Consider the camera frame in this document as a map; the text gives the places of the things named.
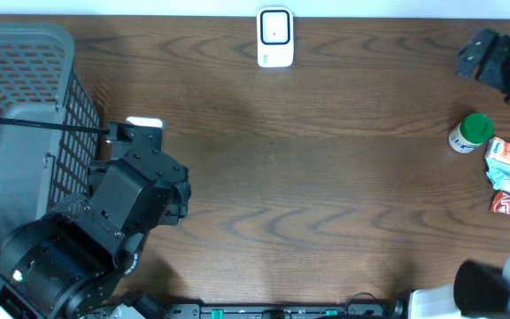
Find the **green lid jar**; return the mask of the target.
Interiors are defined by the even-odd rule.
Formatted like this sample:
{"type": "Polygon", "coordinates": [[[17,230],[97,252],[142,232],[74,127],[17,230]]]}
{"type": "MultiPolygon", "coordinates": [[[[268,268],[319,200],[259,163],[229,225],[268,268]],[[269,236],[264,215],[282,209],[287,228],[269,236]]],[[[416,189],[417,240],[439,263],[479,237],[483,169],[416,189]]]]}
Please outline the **green lid jar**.
{"type": "Polygon", "coordinates": [[[484,113],[471,113],[448,136],[450,146],[458,153],[470,153],[494,136],[494,123],[484,113]]]}

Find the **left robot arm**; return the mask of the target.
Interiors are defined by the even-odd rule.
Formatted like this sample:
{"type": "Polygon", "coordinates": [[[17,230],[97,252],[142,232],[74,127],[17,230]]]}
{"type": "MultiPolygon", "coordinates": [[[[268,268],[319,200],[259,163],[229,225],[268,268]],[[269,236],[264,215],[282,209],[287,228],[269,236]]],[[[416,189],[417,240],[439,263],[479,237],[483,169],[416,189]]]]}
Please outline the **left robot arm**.
{"type": "Polygon", "coordinates": [[[188,213],[189,170],[163,152],[164,129],[111,122],[112,156],[89,166],[89,192],[18,227],[0,251],[0,311],[81,318],[136,267],[146,238],[188,213]]]}

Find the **orange chocolate bar wrapper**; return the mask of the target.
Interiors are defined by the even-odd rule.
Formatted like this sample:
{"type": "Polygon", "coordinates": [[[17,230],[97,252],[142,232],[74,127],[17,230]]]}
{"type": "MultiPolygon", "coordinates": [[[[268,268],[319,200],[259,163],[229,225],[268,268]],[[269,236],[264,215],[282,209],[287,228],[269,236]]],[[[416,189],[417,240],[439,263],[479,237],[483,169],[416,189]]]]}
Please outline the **orange chocolate bar wrapper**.
{"type": "Polygon", "coordinates": [[[491,201],[490,212],[510,215],[510,195],[506,192],[498,191],[491,201]]]}

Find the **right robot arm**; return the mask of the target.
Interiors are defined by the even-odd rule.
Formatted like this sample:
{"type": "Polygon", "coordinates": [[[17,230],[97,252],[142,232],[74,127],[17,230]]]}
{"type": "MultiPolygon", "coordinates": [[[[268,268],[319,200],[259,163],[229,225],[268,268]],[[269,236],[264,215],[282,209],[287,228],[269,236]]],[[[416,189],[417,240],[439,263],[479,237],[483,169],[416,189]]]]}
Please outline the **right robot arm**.
{"type": "MultiPolygon", "coordinates": [[[[510,104],[510,35],[476,32],[458,55],[458,72],[505,94],[510,104]]],[[[383,318],[510,318],[510,257],[503,268],[461,264],[453,284],[411,292],[384,308],[383,318]]]]}

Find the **orange white tissue pack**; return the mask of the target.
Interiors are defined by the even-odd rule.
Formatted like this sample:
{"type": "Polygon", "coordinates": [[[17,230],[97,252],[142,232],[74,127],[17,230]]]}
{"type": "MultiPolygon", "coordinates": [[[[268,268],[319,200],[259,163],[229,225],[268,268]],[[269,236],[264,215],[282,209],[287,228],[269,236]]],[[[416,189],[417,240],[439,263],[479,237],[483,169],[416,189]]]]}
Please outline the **orange white tissue pack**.
{"type": "Polygon", "coordinates": [[[484,158],[486,160],[496,160],[503,164],[510,165],[510,143],[502,138],[494,136],[488,143],[484,158]]]}

